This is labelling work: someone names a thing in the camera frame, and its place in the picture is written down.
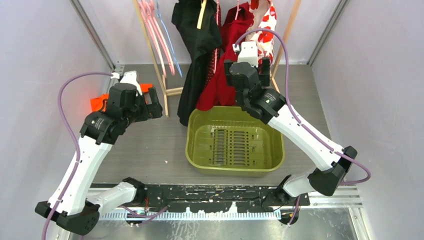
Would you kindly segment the pink hanger of red garment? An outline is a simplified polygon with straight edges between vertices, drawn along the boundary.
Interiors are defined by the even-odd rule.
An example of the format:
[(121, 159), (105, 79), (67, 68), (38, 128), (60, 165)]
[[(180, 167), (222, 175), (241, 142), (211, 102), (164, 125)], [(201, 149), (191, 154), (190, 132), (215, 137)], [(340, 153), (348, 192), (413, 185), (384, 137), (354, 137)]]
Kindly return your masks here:
[(234, 20), (237, 20), (238, 19), (239, 11), (240, 11), (240, 0), (237, 0), (236, 12), (235, 12), (235, 15), (234, 15)]

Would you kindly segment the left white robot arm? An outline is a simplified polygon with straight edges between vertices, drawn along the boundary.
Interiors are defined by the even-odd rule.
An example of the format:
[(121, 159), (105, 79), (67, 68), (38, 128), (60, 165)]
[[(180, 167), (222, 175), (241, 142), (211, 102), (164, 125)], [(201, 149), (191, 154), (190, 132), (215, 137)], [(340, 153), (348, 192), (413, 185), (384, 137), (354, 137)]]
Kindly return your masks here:
[(145, 202), (145, 184), (132, 177), (100, 194), (89, 197), (88, 192), (118, 137), (133, 123), (162, 117), (156, 89), (150, 87), (147, 96), (150, 103), (131, 83), (117, 83), (110, 88), (102, 108), (85, 118), (72, 162), (54, 195), (36, 205), (37, 214), (66, 231), (85, 236), (102, 215), (127, 203), (138, 207)]

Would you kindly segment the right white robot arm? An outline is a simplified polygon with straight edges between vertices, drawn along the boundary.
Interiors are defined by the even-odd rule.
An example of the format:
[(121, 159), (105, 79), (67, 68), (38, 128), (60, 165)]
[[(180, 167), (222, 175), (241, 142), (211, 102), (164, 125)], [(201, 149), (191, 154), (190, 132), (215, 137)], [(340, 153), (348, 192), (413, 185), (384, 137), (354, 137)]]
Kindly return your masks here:
[(297, 197), (317, 191), (332, 196), (341, 185), (351, 162), (341, 155), (355, 159), (358, 152), (352, 147), (328, 139), (302, 118), (286, 98), (264, 82), (264, 73), (247, 62), (224, 61), (226, 82), (235, 88), (235, 102), (251, 117), (279, 131), (315, 164), (302, 175), (286, 176), (276, 189), (283, 205), (291, 205)]

